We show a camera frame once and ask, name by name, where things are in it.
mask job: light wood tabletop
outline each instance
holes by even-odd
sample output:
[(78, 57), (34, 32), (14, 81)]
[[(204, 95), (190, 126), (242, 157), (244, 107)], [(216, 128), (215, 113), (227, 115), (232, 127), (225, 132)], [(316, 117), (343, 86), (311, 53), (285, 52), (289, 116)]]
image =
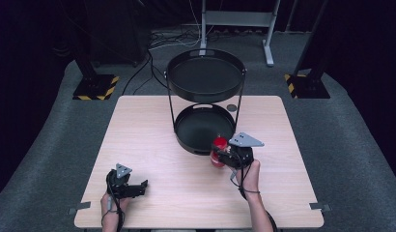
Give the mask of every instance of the light wood tabletop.
[[(193, 104), (179, 97), (172, 103), (175, 115)], [(217, 104), (237, 103), (232, 97)], [(309, 206), (317, 199), (282, 100), (242, 96), (239, 132), (265, 143), (253, 152), (262, 164), (260, 192), (278, 228), (321, 227), (322, 213)], [(229, 180), (231, 170), (214, 167), (209, 156), (191, 154), (178, 143), (168, 96), (119, 98), (81, 201), (91, 207), (77, 211), (77, 227), (101, 228), (99, 201), (116, 163), (132, 169), (130, 185), (149, 181), (145, 195), (130, 201), (124, 228), (251, 227), (247, 203)]]

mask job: person's arm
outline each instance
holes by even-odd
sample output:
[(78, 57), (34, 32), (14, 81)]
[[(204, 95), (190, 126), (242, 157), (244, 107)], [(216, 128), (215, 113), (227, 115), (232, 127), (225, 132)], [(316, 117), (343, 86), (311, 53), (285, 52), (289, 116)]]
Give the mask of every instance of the person's arm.
[[(264, 207), (262, 196), (259, 191), (259, 171), (261, 163), (255, 159), (250, 167), (243, 169), (243, 188), (246, 190), (245, 197), (249, 205), (252, 229), (255, 232), (273, 232), (267, 210)], [(237, 181), (240, 184), (241, 172), (237, 171)]]
[[(104, 196), (101, 198), (101, 223), (102, 223), (102, 232), (116, 232), (118, 223), (119, 223), (119, 215), (116, 213), (117, 206), (114, 203), (113, 199), (111, 199), (111, 210), (108, 212), (107, 205), (108, 205), (108, 197), (110, 195), (106, 192)], [(125, 213), (129, 200), (131, 198), (123, 198), (120, 199), (120, 208)]]

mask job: red can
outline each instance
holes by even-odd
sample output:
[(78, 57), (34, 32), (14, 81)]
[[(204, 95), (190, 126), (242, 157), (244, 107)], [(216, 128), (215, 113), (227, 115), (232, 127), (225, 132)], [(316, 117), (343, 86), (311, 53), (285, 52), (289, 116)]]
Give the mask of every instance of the red can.
[[(226, 147), (228, 146), (228, 141), (224, 137), (218, 136), (213, 141), (213, 145), (218, 147), (220, 150), (225, 150)], [(223, 167), (225, 165), (225, 163), (219, 161), (217, 152), (211, 151), (210, 157), (211, 157), (211, 163), (215, 167)]]

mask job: white metal stand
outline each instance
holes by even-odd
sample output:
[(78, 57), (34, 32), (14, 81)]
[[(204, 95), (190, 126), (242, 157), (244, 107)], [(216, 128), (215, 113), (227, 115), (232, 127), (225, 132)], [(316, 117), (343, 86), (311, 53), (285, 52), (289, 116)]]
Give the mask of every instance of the white metal stand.
[[(277, 17), (280, 0), (276, 3), (271, 13), (253, 13), (253, 12), (222, 12), (207, 11), (206, 0), (202, 0), (202, 40), (201, 48), (207, 48), (207, 24), (209, 25), (226, 25), (226, 26), (258, 26), (268, 27), (268, 34), (265, 40), (262, 40), (267, 65), (273, 67), (273, 58), (270, 51), (270, 39), (273, 33), (273, 27)], [(200, 55), (205, 55), (205, 50), (200, 51)]]

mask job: lower tray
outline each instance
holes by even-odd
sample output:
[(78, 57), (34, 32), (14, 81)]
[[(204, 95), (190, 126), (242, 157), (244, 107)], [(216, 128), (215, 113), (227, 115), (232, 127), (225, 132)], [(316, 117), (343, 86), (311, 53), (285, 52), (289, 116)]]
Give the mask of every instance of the lower tray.
[(208, 156), (211, 144), (220, 135), (229, 140), (236, 125), (231, 114), (216, 104), (194, 104), (184, 109), (175, 122), (178, 142), (188, 152)]

